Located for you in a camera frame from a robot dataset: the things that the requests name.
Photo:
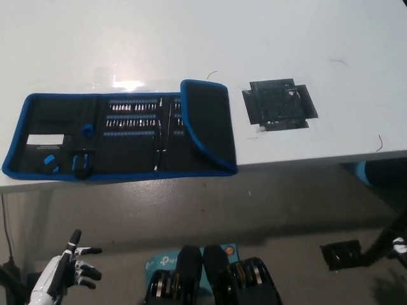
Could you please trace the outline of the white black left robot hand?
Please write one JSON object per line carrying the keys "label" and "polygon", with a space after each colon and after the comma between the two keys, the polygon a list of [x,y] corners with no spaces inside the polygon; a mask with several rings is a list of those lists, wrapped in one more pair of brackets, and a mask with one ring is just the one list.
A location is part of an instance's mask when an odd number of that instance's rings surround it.
{"label": "white black left robot hand", "polygon": [[31,290],[29,305],[61,304],[67,289],[82,286],[90,290],[96,288],[95,282],[102,279],[102,273],[93,265],[80,259],[83,255],[97,255],[101,248],[81,247],[81,230],[77,229],[70,237],[64,251],[53,257],[40,274]]}

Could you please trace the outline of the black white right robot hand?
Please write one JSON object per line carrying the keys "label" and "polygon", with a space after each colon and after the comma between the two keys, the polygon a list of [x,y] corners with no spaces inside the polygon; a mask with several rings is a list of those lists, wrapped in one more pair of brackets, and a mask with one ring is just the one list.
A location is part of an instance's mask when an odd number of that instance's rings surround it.
{"label": "black white right robot hand", "polygon": [[398,255],[406,255],[407,247],[406,247],[406,240],[402,237],[398,237],[393,240],[392,242],[392,253],[396,256]]}

